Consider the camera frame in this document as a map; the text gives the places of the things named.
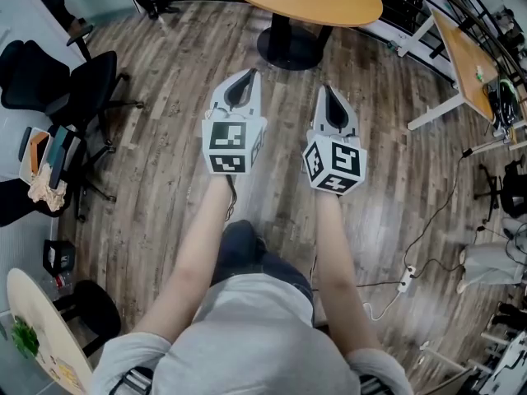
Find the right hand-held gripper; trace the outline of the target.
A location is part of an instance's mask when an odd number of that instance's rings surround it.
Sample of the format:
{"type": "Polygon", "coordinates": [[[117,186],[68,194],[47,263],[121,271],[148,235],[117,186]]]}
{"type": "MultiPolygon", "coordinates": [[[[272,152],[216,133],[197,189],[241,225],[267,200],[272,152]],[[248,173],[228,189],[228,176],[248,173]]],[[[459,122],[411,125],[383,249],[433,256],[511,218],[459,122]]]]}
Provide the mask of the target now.
{"type": "MultiPolygon", "coordinates": [[[[356,136],[325,136],[329,132],[329,93],[319,88],[312,129],[306,134],[307,146],[302,153],[310,186],[314,190],[345,196],[366,178],[367,151],[356,136]]],[[[330,124],[339,135],[357,135],[357,114],[348,100],[330,87],[330,124]]]]}

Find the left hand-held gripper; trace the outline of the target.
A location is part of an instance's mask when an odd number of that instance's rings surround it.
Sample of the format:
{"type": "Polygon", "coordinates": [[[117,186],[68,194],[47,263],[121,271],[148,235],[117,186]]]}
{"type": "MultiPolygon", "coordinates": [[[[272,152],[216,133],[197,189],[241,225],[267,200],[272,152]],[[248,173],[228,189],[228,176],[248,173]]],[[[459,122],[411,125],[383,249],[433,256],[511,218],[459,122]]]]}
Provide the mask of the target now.
{"type": "Polygon", "coordinates": [[[253,68],[231,75],[214,90],[202,120],[202,151],[210,174],[251,171],[268,125],[261,98],[261,74],[253,68]]]}

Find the person's left forearm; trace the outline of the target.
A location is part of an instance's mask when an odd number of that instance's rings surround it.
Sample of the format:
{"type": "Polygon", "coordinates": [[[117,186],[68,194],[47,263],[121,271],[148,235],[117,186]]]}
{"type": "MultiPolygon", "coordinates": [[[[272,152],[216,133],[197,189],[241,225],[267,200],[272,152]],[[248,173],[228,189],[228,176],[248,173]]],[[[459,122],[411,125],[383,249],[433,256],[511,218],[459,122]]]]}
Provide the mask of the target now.
{"type": "Polygon", "coordinates": [[[231,195],[225,176],[211,177],[178,249],[173,272],[134,332],[155,334],[172,343],[192,323],[212,281],[231,195]]]}

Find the person's right forearm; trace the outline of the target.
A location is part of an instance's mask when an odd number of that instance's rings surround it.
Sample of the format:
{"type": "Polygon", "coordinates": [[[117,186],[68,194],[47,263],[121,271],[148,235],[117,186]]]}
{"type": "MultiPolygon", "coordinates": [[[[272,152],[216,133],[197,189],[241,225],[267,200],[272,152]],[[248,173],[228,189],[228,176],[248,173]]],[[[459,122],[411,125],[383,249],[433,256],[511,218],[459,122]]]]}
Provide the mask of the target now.
{"type": "Polygon", "coordinates": [[[316,255],[319,297],[330,336],[343,355],[381,349],[356,287],[352,253],[338,197],[315,193],[316,255]]]}

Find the rectangular wooden desk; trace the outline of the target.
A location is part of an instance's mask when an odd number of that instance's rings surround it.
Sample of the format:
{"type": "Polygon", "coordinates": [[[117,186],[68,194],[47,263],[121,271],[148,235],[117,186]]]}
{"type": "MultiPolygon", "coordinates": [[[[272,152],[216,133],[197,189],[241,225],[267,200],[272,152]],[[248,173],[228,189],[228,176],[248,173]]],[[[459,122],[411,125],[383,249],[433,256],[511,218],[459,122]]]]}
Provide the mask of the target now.
{"type": "Polygon", "coordinates": [[[433,10],[418,30],[397,49],[398,56],[406,55],[433,26],[438,29],[448,54],[455,74],[457,94],[434,108],[427,108],[425,113],[407,124],[407,129],[413,131],[420,128],[461,105],[467,105],[491,123],[492,111],[483,93],[483,86],[498,77],[495,63],[449,18],[433,10]],[[476,78],[477,65],[483,68],[483,82],[476,78]]]}

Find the black office chair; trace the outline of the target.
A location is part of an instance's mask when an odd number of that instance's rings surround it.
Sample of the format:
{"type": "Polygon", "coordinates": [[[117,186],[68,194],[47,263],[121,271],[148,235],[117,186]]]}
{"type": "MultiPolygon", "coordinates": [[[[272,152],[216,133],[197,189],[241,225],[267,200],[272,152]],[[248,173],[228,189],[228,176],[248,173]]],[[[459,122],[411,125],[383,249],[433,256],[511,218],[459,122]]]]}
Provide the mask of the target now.
{"type": "Polygon", "coordinates": [[[525,164],[525,156],[519,160],[513,160],[505,166],[505,176],[491,176],[487,167],[480,164],[478,168],[483,170],[489,191],[487,193],[474,194],[473,199],[490,197],[490,205],[487,217],[483,219],[483,224],[487,224],[492,217],[492,212],[499,206],[510,217],[517,219],[527,214],[527,173],[520,174],[519,167],[525,164]]]}
{"type": "Polygon", "coordinates": [[[81,196],[91,190],[106,201],[116,198],[97,188],[87,177],[94,164],[106,153],[115,152],[105,113],[108,109],[133,105],[139,100],[113,100],[121,81],[130,78],[117,70],[115,51],[101,53],[70,69],[48,55],[33,40],[14,40],[0,53],[0,104],[11,110],[31,110],[51,121],[53,137],[47,162],[52,168],[51,188],[63,180],[67,186],[65,203],[50,211],[46,202],[28,197],[30,185],[19,176],[0,182],[0,227],[10,225],[37,211],[55,218],[69,207],[79,209],[81,196]]]}

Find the person's dark trousers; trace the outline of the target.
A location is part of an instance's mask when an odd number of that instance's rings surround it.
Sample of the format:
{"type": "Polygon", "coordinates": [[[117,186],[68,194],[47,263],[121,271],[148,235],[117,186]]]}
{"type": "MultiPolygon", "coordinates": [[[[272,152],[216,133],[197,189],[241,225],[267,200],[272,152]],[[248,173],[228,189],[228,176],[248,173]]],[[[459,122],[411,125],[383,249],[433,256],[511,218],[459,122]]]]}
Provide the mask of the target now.
{"type": "Polygon", "coordinates": [[[230,223],[222,234],[217,263],[210,286],[240,275],[264,275],[296,288],[311,306],[314,320],[314,296],[305,276],[288,261],[268,251],[264,240],[247,220],[230,223]]]}

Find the black electronic equipment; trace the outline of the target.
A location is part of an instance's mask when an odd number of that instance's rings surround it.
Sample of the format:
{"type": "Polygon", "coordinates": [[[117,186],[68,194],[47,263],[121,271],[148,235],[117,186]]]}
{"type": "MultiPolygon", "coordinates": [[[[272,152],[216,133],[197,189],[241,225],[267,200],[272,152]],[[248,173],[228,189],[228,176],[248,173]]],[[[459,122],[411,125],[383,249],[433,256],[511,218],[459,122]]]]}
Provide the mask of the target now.
{"type": "Polygon", "coordinates": [[[527,126],[516,88],[510,79],[500,75],[483,86],[483,93],[492,111],[494,136],[509,142],[517,129],[527,126]]]}

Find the white power strip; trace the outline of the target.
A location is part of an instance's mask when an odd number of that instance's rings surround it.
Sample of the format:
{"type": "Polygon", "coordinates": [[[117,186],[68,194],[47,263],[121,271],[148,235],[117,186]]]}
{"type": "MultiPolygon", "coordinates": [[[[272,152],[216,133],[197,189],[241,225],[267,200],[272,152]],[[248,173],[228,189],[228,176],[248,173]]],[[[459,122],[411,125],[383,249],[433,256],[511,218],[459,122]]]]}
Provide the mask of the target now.
{"type": "Polygon", "coordinates": [[[416,272],[416,268],[414,266],[407,266],[404,270],[404,273],[402,277],[400,278],[399,285],[397,287],[398,293],[405,293],[412,282],[412,279],[414,278],[414,274],[416,272]]]}

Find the beige crumpled cloth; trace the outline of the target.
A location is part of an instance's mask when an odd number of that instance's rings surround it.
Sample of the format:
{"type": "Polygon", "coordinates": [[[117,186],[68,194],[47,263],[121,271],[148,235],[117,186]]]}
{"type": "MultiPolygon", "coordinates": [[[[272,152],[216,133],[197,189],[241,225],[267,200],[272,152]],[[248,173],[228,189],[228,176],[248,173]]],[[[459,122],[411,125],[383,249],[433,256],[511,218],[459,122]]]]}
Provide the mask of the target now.
{"type": "Polygon", "coordinates": [[[40,172],[32,179],[28,191],[28,197],[33,202],[46,202],[50,211],[57,211],[63,207],[65,203],[68,185],[60,179],[58,181],[58,187],[51,188],[49,185],[51,174],[51,166],[48,163],[45,163],[40,172]]]}

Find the white storage box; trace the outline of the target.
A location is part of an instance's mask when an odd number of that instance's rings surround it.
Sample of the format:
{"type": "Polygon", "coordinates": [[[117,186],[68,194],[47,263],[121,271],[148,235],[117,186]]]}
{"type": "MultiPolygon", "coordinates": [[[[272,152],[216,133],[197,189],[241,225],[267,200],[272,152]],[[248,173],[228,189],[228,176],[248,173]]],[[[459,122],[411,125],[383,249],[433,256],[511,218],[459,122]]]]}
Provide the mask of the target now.
{"type": "Polygon", "coordinates": [[[39,128],[27,127],[21,139],[18,152],[20,161],[19,178],[30,185],[47,162],[53,143],[49,132],[39,128]]]}

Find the person's grey shirt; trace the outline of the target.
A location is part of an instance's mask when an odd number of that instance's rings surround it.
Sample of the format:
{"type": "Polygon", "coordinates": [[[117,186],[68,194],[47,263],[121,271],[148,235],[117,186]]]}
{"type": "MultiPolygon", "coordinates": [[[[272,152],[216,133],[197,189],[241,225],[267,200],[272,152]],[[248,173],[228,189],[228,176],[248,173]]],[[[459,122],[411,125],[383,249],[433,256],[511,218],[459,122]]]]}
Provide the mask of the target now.
{"type": "Polygon", "coordinates": [[[137,367],[152,371],[152,395],[413,395],[391,355],[343,355],[312,327],[299,290],[256,274],[211,287],[175,342],[146,332],[107,342],[89,394],[138,395],[124,382],[137,367]]]}

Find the black paper bag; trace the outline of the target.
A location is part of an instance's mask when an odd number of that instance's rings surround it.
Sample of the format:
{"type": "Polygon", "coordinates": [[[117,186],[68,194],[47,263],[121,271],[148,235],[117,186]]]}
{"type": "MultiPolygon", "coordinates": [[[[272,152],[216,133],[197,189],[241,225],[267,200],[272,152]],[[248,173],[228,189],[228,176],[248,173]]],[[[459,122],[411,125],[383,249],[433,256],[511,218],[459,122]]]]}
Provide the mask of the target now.
{"type": "Polygon", "coordinates": [[[72,272],[75,266],[76,248],[67,240],[44,241],[43,268],[55,277],[63,272],[72,272]]]}

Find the round white table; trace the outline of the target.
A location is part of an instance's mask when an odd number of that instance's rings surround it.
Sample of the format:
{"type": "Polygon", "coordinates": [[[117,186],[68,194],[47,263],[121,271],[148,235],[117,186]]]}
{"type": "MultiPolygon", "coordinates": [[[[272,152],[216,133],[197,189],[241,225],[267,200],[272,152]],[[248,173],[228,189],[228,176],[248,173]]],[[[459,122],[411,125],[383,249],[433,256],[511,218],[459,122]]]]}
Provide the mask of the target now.
{"type": "Polygon", "coordinates": [[[73,293],[52,301],[21,269],[7,274],[12,317],[20,319],[35,340],[30,356],[59,386],[72,395],[87,395],[92,367],[89,357],[119,335],[121,322],[114,301],[93,281],[79,281],[73,293]],[[80,346],[68,322],[78,318],[96,338],[80,346]]]}

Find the green plant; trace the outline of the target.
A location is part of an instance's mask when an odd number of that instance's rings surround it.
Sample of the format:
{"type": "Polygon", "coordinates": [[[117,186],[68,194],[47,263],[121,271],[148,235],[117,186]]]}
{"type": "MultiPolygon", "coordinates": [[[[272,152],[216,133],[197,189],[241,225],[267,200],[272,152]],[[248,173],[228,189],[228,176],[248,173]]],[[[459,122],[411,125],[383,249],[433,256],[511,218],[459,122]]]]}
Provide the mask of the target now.
{"type": "Polygon", "coordinates": [[[22,317],[16,316],[14,318],[12,340],[17,350],[25,358],[37,356],[40,347],[38,337],[33,327],[29,326],[22,317]]]}

